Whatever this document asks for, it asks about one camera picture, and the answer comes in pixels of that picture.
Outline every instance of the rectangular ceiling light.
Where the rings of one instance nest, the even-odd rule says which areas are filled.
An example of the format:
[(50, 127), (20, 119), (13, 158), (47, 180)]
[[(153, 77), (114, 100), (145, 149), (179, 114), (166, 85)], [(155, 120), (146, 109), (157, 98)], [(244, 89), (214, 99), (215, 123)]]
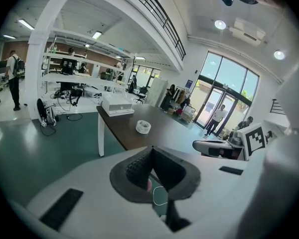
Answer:
[(22, 25), (26, 26), (27, 28), (29, 28), (30, 30), (34, 30), (34, 27), (31, 26), (28, 22), (26, 22), (24, 19), (19, 19), (18, 20)]
[(100, 37), (101, 34), (102, 34), (101, 32), (96, 31), (95, 34), (92, 36), (92, 38), (97, 39)]
[(3, 36), (6, 37), (6, 38), (15, 39), (15, 37), (10, 36), (10, 35), (6, 35), (6, 34), (4, 34)]

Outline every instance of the white tape roll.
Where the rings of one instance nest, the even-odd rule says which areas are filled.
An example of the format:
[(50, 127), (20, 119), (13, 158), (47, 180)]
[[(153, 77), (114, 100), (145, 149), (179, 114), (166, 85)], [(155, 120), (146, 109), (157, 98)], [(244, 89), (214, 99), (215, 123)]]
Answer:
[(148, 123), (145, 120), (139, 120), (138, 123), (136, 124), (136, 131), (141, 133), (141, 134), (148, 134), (150, 131), (150, 123)]

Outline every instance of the black backpack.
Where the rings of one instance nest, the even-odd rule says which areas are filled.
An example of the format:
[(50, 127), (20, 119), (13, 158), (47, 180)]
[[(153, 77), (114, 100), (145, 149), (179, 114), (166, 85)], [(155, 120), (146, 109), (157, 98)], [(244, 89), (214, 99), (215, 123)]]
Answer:
[(22, 77), (24, 76), (25, 73), (25, 67), (24, 67), (24, 61), (20, 58), (16, 59), (13, 56), (15, 63), (14, 63), (14, 68), (13, 68), (13, 75), (15, 77)]

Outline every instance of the black metal railing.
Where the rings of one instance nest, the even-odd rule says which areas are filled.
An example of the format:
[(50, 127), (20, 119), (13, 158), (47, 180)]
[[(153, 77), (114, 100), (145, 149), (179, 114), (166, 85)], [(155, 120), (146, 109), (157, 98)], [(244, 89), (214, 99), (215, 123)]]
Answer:
[(160, 25), (165, 30), (166, 34), (171, 39), (174, 47), (176, 48), (180, 58), (183, 60), (186, 55), (183, 44), (177, 34), (177, 31), (170, 21), (166, 11), (163, 9), (158, 0), (139, 0), (144, 6), (152, 13), (152, 15), (158, 20)]
[(285, 115), (285, 112), (281, 108), (281, 105), (277, 102), (277, 99), (273, 99), (273, 105), (271, 106), (270, 112), (275, 114)]

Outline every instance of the fluorescent light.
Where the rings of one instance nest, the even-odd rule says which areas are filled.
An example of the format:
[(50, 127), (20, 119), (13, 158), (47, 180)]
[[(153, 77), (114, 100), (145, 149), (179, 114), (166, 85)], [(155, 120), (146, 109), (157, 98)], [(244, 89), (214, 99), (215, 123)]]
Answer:
[(282, 51), (277, 50), (274, 52), (274, 57), (278, 60), (283, 60), (286, 56)]
[(223, 22), (222, 20), (217, 20), (215, 21), (215, 27), (220, 30), (224, 30), (226, 28), (226, 23)]
[(6, 35), (6, 34), (4, 34), (3, 36), (6, 37), (6, 38), (15, 39), (15, 37), (10, 36), (10, 35)]
[(92, 38), (97, 39), (100, 37), (101, 34), (102, 34), (101, 32), (96, 31), (95, 34), (92, 36)]
[(28, 22), (26, 22), (24, 19), (19, 19), (18, 20), (22, 25), (25, 25), (27, 28), (34, 30), (34, 27), (31, 26)]

